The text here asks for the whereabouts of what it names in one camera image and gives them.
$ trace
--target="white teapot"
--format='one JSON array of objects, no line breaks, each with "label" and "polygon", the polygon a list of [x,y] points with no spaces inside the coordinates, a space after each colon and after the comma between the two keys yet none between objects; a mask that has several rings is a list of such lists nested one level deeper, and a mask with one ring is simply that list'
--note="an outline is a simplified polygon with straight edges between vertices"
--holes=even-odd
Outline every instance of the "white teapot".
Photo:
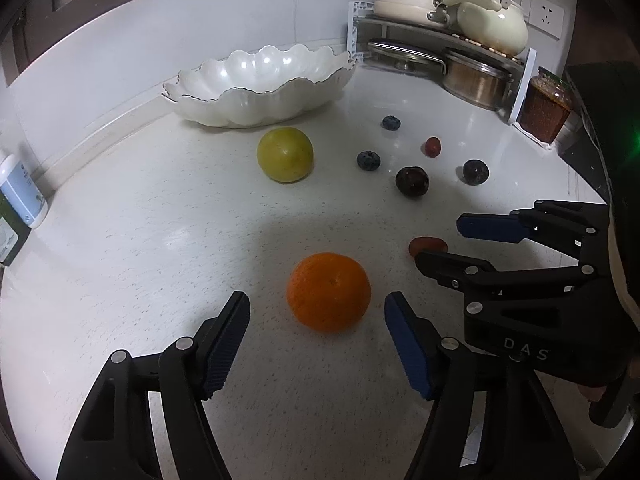
[{"label": "white teapot", "polygon": [[449,28],[516,56],[527,46],[529,31],[522,8],[512,0],[442,0],[449,15]]}]

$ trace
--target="scalloped bowl rim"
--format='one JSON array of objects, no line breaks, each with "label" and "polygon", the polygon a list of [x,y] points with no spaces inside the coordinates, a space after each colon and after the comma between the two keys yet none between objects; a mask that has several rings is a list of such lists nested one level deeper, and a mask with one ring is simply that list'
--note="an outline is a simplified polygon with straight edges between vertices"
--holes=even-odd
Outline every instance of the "scalloped bowl rim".
[{"label": "scalloped bowl rim", "polygon": [[[276,48],[278,51],[282,52],[283,54],[286,52],[289,52],[290,50],[292,50],[294,47],[298,46],[298,45],[302,45],[306,48],[307,52],[317,52],[318,50],[320,50],[321,48],[323,48],[323,46],[321,46],[320,48],[318,48],[317,50],[311,50],[309,49],[309,47],[307,47],[305,44],[303,43],[297,43],[295,45],[293,45],[292,47],[288,48],[287,50],[280,50],[277,46],[273,46],[273,45],[265,45],[264,47],[262,47],[260,50],[258,50],[257,52],[254,52],[253,54],[250,54],[249,52],[245,51],[245,50],[234,50],[231,54],[229,54],[229,56],[227,56],[226,58],[223,59],[206,59],[204,60],[202,63],[200,63],[200,65],[197,68],[194,68],[192,70],[189,70],[188,72],[197,72],[198,70],[202,69],[202,66],[207,62],[207,61],[225,61],[227,60],[232,54],[236,53],[236,52],[240,52],[242,54],[249,54],[250,56],[255,56],[255,54],[259,54],[260,51],[262,51],[264,48]],[[344,54],[348,54],[348,59],[347,59],[347,66],[341,66],[340,68],[338,68],[337,70],[334,70],[333,72],[331,72],[327,77],[325,77],[324,79],[318,80],[318,81],[311,81],[311,79],[309,79],[308,77],[304,77],[304,76],[297,76],[297,77],[293,77],[291,79],[287,79],[284,83],[282,83],[280,86],[278,86],[276,89],[273,90],[265,90],[264,92],[256,92],[255,90],[249,90],[248,88],[244,88],[242,86],[232,86],[231,88],[227,88],[225,91],[223,91],[216,99],[201,99],[199,97],[193,96],[193,95],[189,95],[189,94],[180,94],[180,97],[183,98],[187,98],[187,99],[193,99],[194,101],[199,101],[201,103],[211,103],[211,102],[216,102],[216,101],[220,101],[220,99],[222,99],[222,96],[224,94],[226,94],[227,92],[231,92],[232,90],[244,90],[245,92],[251,92],[252,94],[256,94],[256,95],[265,95],[265,94],[273,94],[276,93],[277,91],[279,91],[283,86],[293,82],[293,81],[297,81],[297,80],[305,80],[305,81],[309,81],[311,84],[313,85],[317,85],[320,83],[323,83],[325,81],[327,81],[329,78],[331,78],[332,76],[334,76],[335,74],[337,74],[338,72],[340,72],[340,70],[346,70],[347,72],[351,71],[354,69],[355,65],[356,65],[356,60],[351,57],[351,54],[348,51],[345,52],[341,52],[340,54],[333,54],[334,57],[340,57],[340,56],[344,56]],[[180,84],[180,73],[178,72],[178,81],[175,82],[175,84]],[[169,91],[166,89],[166,84],[168,82],[164,82],[162,83],[162,88],[163,88],[163,92],[161,93],[162,97],[168,99],[169,101],[171,101],[172,103],[178,103],[178,101],[176,101],[175,99],[172,99],[171,97],[169,97]]]}]

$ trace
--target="blue gripper pad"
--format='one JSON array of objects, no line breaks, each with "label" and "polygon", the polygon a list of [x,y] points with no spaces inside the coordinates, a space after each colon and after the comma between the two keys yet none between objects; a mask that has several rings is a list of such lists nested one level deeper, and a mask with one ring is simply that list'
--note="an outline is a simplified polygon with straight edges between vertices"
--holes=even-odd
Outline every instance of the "blue gripper pad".
[{"label": "blue gripper pad", "polygon": [[402,292],[386,297],[385,322],[409,384],[423,399],[433,400],[436,385],[430,373],[440,336],[429,321],[414,314]]},{"label": "blue gripper pad", "polygon": [[517,244],[530,238],[533,230],[520,223],[516,215],[481,215],[464,213],[456,222],[458,232],[465,238],[494,240]]}]

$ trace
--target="white bottle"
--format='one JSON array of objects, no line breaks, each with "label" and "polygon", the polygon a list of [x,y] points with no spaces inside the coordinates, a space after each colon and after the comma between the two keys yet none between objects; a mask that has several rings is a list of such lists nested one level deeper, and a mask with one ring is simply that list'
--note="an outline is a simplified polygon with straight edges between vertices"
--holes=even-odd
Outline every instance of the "white bottle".
[{"label": "white bottle", "polygon": [[25,224],[38,227],[49,211],[47,201],[18,157],[0,148],[0,160],[0,191]]}]

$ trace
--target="orange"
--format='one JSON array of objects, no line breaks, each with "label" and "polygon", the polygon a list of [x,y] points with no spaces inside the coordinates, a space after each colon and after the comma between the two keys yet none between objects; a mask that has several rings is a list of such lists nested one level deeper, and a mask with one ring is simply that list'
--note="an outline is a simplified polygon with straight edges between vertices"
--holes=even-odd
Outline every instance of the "orange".
[{"label": "orange", "polygon": [[335,253],[302,260],[289,278],[287,302],[298,321],[320,332],[356,324],[371,301],[371,285],[360,264]]}]

